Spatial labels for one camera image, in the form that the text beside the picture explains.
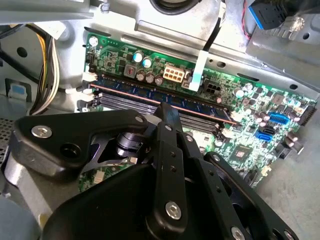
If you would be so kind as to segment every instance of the black connector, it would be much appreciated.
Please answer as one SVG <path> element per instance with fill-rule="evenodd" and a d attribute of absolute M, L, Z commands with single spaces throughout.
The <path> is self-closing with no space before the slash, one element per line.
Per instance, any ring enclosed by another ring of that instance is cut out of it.
<path fill-rule="evenodd" d="M 279 142 L 279 144 L 275 147 L 275 149 L 272 152 L 276 156 L 276 158 L 284 160 L 291 152 L 291 148 L 283 144 L 282 142 Z"/>
<path fill-rule="evenodd" d="M 264 127 L 260 126 L 259 130 L 260 130 L 260 132 L 262 132 L 264 134 L 269 134 L 269 135 L 276 134 L 276 131 L 272 127 L 269 127 L 269 126 L 264 126 Z"/>
<path fill-rule="evenodd" d="M 300 126 L 305 126 L 316 111 L 317 109 L 314 106 L 308 106 L 302 114 L 300 121 L 298 121 L 298 124 Z"/>

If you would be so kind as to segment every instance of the screw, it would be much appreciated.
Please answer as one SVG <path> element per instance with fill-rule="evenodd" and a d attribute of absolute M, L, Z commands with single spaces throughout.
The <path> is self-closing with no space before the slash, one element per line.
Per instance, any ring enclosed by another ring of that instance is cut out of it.
<path fill-rule="evenodd" d="M 216 160 L 217 162 L 220 162 L 220 157 L 218 157 L 217 155 L 213 155 L 212 156 L 214 160 Z"/>
<path fill-rule="evenodd" d="M 48 126 L 34 126 L 31 129 L 31 133 L 33 136 L 40 138 L 40 139 L 48 139 L 52 136 L 52 131 Z"/>
<path fill-rule="evenodd" d="M 236 226 L 231 228 L 231 233 L 235 240 L 245 240 L 244 234 Z"/>
<path fill-rule="evenodd" d="M 187 135 L 187 136 L 186 136 L 186 139 L 188 139 L 189 142 L 192 142 L 192 141 L 193 141 L 193 139 L 192 139 L 192 137 L 191 137 L 190 135 Z"/>
<path fill-rule="evenodd" d="M 295 240 L 294 237 L 288 231 L 284 231 L 284 234 L 289 240 Z"/>
<path fill-rule="evenodd" d="M 140 123 L 142 123 L 144 120 L 141 118 L 141 117 L 139 117 L 139 116 L 136 116 L 135 117 L 135 120 L 137 120 L 138 122 L 140 122 Z"/>
<path fill-rule="evenodd" d="M 165 128 L 168 129 L 169 131 L 172 131 L 172 128 L 169 125 L 165 125 Z"/>
<path fill-rule="evenodd" d="M 179 220 L 181 218 L 180 207 L 173 201 L 169 201 L 165 205 L 165 211 L 168 214 L 168 216 L 174 220 Z"/>

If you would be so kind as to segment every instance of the blue connector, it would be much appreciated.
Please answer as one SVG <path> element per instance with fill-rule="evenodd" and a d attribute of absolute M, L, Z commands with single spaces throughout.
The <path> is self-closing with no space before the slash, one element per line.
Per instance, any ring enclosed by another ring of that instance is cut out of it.
<path fill-rule="evenodd" d="M 288 118 L 287 116 L 280 114 L 280 113 L 276 113 L 276 112 L 270 112 L 270 121 L 277 123 L 277 124 L 283 124 L 286 125 L 290 122 L 290 118 Z"/>
<path fill-rule="evenodd" d="M 257 138 L 257 139 L 260 139 L 260 140 L 263 140 L 263 141 L 266 141 L 266 142 L 270 142 L 272 140 L 272 135 L 269 135 L 269 134 L 266 134 L 266 133 L 263 133 L 263 132 L 260 132 L 260 131 L 256 131 L 254 136 Z"/>

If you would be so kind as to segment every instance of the wire bundle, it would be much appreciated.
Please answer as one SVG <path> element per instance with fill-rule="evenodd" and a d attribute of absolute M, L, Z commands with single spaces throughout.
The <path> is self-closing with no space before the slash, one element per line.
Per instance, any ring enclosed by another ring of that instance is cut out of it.
<path fill-rule="evenodd" d="M 0 46 L 0 59 L 8 63 L 11 67 L 16 69 L 19 73 L 38 84 L 36 99 L 32 108 L 29 111 L 30 115 L 42 114 L 50 103 L 55 98 L 57 91 L 65 91 L 59 89 L 60 71 L 58 55 L 56 50 L 55 40 L 46 32 L 37 28 L 33 24 L 19 24 L 8 31 L 0 33 L 0 39 L 16 33 L 22 27 L 27 27 L 36 33 L 40 42 L 43 58 L 43 66 L 39 78 L 33 77 L 27 69 L 25 69 L 16 60 L 7 55 Z"/>
<path fill-rule="evenodd" d="M 241 26 L 242 26 L 242 31 L 245 37 L 250 40 L 251 35 L 247 32 L 246 30 L 246 23 L 245 23 L 245 15 L 246 15 L 246 10 L 247 10 L 247 0 L 243 1 L 243 9 L 242 9 L 242 17 L 241 17 Z"/>

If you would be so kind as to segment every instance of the black metal arm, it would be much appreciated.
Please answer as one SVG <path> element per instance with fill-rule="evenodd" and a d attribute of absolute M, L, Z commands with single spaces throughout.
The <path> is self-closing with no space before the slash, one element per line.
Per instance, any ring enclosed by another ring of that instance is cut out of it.
<path fill-rule="evenodd" d="M 162 103 L 155 116 L 158 121 L 120 110 L 15 123 L 10 148 L 17 162 L 61 184 L 99 167 L 105 149 L 104 161 L 138 158 L 58 207 L 42 240 L 298 240 L 220 155 L 201 155 L 176 109 Z M 52 135 L 34 136 L 35 126 Z"/>

